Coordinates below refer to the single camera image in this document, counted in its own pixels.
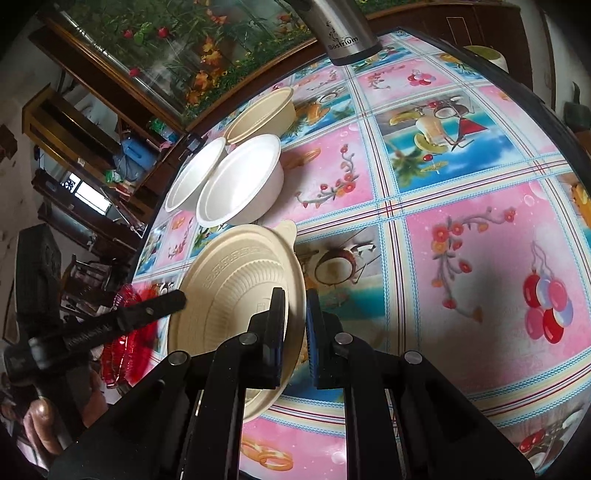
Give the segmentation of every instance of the metal screw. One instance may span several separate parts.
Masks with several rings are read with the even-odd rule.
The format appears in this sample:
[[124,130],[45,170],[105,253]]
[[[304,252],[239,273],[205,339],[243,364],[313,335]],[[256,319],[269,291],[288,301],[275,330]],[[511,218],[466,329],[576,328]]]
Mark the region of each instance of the metal screw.
[[339,345],[348,345],[353,341],[353,337],[350,333],[340,332],[335,335],[335,342]]
[[187,352],[173,352],[168,356],[168,361],[171,365],[182,365],[189,359]]
[[411,365],[418,365],[423,361],[423,356],[414,350],[410,350],[404,354],[404,359]]
[[258,337],[256,336],[256,333],[246,332],[240,335],[238,340],[240,340],[240,343],[243,345],[254,345],[258,340]]

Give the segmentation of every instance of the glass cabinet door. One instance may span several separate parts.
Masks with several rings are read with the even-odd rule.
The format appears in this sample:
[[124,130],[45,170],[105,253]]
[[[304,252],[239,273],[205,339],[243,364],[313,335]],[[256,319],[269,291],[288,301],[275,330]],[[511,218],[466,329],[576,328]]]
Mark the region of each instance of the glass cabinet door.
[[[366,14],[413,0],[357,0]],[[60,22],[185,127],[250,73],[309,40],[282,0],[57,0]]]

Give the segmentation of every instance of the printed tablecloth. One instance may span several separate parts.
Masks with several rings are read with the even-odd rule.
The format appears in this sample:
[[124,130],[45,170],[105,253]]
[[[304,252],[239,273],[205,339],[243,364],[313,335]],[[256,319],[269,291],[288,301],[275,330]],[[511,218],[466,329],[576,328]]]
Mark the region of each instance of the printed tablecloth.
[[[323,308],[374,348],[422,352],[541,473],[591,398],[591,202],[503,91],[404,31],[382,43],[370,59],[320,60],[264,92],[294,88],[297,120],[282,137],[283,190],[259,222],[295,221]],[[177,288],[227,228],[161,211],[134,286]],[[257,478],[345,479],[342,391],[315,390],[304,359],[244,425],[242,452]]]

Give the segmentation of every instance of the beige bowl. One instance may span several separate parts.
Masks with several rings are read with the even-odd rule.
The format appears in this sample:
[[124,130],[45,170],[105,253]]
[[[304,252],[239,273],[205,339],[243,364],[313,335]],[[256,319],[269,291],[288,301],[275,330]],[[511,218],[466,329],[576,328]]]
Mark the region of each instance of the beige bowl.
[[244,110],[226,131],[230,145],[240,145],[252,137],[273,134],[281,137],[296,121],[291,87],[275,90]]
[[509,73],[507,60],[500,51],[493,50],[489,47],[483,47],[481,45],[468,45],[464,48],[474,52],[476,55],[480,55],[482,58],[487,59],[489,62],[494,63],[497,67],[502,68]]
[[306,287],[293,251],[296,234],[295,223],[286,221],[274,230],[241,225],[218,236],[185,275],[180,290],[187,305],[170,319],[168,351],[200,355],[246,332],[251,317],[268,310],[273,288],[285,290],[281,385],[275,390],[247,390],[244,421],[261,415],[281,395],[300,355]]

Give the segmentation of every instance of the beige plate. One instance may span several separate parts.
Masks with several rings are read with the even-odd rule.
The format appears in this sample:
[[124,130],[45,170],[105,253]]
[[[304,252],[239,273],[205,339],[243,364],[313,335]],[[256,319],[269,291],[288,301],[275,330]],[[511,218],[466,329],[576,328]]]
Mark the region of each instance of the beige plate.
[[170,319],[168,351],[200,355],[246,332],[251,316],[269,308],[273,288],[285,290],[289,308],[281,385],[275,390],[248,390],[244,421],[258,417],[281,395],[300,355],[306,288],[293,252],[296,234],[295,223],[286,221],[274,230],[241,225],[218,236],[185,275],[180,290],[187,306]]

